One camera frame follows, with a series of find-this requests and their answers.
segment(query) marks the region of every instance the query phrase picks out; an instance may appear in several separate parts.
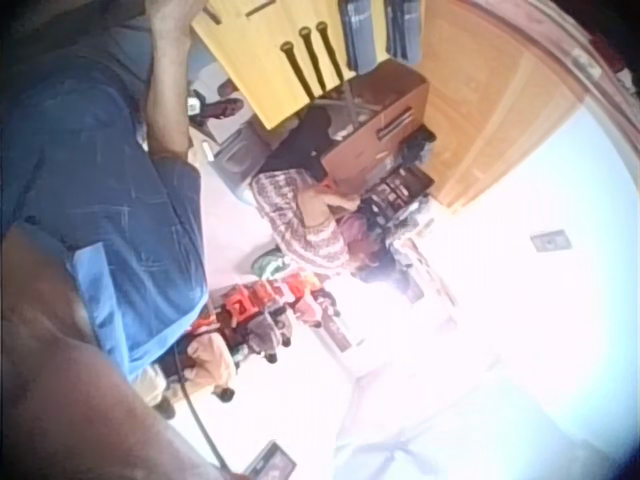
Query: cable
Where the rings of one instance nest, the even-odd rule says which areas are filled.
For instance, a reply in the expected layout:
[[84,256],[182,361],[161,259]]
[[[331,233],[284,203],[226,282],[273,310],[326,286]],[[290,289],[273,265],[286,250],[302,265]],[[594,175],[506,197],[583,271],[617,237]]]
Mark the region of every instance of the cable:
[[213,440],[209,436],[209,432],[207,432],[207,429],[202,423],[202,420],[200,419],[200,416],[198,415],[196,408],[193,406],[193,403],[191,403],[191,397],[189,397],[189,393],[187,392],[187,386],[185,385],[184,377],[182,376],[182,366],[180,365],[180,359],[178,358],[178,347],[176,345],[173,346],[173,360],[176,364],[176,370],[178,373],[178,382],[180,383],[180,390],[182,391],[182,396],[187,401],[187,405],[189,406],[191,415],[193,415],[193,419],[196,421],[196,424],[200,429],[200,433],[202,433],[204,440],[207,442],[207,445],[209,446],[211,453],[213,453],[213,456],[218,461],[218,465],[220,466],[222,471],[224,471],[225,473],[230,473],[231,469],[229,468],[229,465],[227,465],[227,462],[225,462],[224,458],[222,457],[222,454],[220,453],[220,450],[218,450],[218,447],[216,447],[216,444],[213,443]]

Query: electrical outlet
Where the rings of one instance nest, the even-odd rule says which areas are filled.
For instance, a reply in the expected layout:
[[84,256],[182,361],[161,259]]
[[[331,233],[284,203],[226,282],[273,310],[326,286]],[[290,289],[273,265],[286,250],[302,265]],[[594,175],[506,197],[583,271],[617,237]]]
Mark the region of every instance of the electrical outlet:
[[572,247],[569,237],[564,230],[531,235],[531,241],[538,253],[570,250]]

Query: wooden cabinet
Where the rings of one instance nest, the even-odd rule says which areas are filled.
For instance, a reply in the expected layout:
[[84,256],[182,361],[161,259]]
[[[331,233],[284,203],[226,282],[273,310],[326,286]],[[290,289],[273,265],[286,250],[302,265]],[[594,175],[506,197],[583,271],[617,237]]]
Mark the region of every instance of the wooden cabinet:
[[368,177],[422,124],[429,83],[394,60],[384,61],[350,83],[357,99],[379,111],[327,152],[322,163],[342,190],[361,193]]
[[426,172],[434,197],[459,208],[556,130],[584,89],[531,42],[457,0],[426,2],[424,122],[438,136]]
[[[309,103],[280,46],[293,43],[296,58],[316,96],[321,95],[313,66],[299,35],[312,29],[312,42],[328,89],[338,85],[315,26],[327,22],[329,36],[345,78],[345,43],[337,0],[209,0],[210,14],[200,14],[193,27],[249,101],[265,127],[271,129]],[[385,53],[386,27],[383,0],[372,1],[378,60]]]

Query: yellow cabinet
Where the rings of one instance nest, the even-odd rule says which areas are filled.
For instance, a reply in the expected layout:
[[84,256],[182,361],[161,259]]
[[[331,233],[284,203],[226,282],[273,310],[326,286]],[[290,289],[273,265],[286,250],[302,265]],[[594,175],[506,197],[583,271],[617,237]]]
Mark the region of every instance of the yellow cabinet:
[[[209,0],[209,13],[200,14],[193,27],[229,77],[249,101],[265,127],[271,129],[307,103],[309,98],[280,50],[292,42],[296,58],[315,96],[322,94],[309,55],[299,35],[311,28],[327,89],[338,84],[322,39],[320,21],[329,25],[329,37],[345,78],[347,70],[344,36],[337,0]],[[386,27],[383,0],[372,0],[378,61],[385,53]]]

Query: blue shirt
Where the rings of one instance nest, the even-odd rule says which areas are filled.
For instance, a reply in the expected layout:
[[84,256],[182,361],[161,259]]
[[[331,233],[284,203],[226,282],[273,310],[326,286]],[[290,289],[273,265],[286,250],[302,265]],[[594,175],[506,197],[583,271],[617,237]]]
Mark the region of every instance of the blue shirt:
[[133,378],[206,301],[199,172],[152,161],[119,77],[84,58],[24,79],[1,125],[2,237],[19,224],[65,263],[101,348]]

